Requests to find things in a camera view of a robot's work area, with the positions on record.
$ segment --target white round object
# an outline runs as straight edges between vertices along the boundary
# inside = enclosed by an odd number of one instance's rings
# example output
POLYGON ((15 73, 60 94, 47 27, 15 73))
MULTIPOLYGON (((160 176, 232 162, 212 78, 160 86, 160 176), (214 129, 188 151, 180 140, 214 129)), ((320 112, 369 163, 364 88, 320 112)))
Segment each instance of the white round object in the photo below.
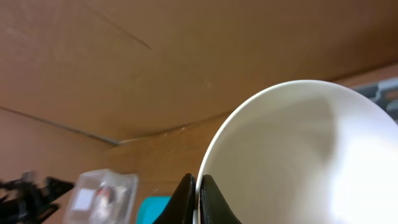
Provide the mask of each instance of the white round object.
POLYGON ((398 223, 397 124, 334 83, 292 81, 252 96, 210 143, 197 198, 204 174, 242 223, 398 223))

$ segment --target plastic bin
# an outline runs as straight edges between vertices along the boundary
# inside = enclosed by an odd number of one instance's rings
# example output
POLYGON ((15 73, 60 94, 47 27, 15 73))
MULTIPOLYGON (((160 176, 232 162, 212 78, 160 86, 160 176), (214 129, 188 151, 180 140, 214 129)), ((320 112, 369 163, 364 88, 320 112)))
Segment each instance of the plastic bin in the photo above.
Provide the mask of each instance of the plastic bin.
POLYGON ((128 224, 138 176, 109 169, 80 175, 69 201, 65 224, 128 224))

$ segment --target cardboard surface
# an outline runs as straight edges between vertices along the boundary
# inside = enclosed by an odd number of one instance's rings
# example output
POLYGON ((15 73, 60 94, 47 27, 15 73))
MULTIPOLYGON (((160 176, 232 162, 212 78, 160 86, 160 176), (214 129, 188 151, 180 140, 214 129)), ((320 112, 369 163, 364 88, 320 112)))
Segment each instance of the cardboard surface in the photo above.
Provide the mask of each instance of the cardboard surface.
POLYGON ((6 1, 0 106, 114 140, 398 59, 398 2, 6 1))
MULTIPOLYGON (((0 110, 0 179, 15 180, 27 170, 44 186, 47 176, 75 182, 87 171, 104 168, 105 150, 112 145, 82 134, 0 110)), ((45 223, 62 223, 72 192, 59 198, 61 208, 45 223)))
MULTIPOLYGON (((336 83, 354 87, 394 77, 398 77, 397 65, 336 80, 336 83)), ((197 177, 209 143, 228 116, 229 113, 226 113, 174 131, 138 139, 106 152, 110 169, 136 173, 140 178, 131 223, 135 222, 139 206, 146 197, 172 195, 186 173, 197 177)))

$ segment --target cyan object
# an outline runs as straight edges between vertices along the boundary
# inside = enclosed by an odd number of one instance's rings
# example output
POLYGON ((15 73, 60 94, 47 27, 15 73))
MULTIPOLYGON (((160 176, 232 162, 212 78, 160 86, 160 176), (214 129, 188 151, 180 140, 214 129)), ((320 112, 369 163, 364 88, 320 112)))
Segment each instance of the cyan object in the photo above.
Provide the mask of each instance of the cyan object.
POLYGON ((139 207, 136 224, 153 224, 170 198, 170 196, 147 197, 139 207))

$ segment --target white label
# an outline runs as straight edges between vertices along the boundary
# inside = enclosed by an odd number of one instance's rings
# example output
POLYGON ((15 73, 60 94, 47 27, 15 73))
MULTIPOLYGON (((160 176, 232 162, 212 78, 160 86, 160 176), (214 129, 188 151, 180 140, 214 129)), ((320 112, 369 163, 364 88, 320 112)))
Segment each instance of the white label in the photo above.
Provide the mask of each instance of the white label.
POLYGON ((95 190, 80 189, 72 206, 72 210, 88 210, 93 202, 95 190))

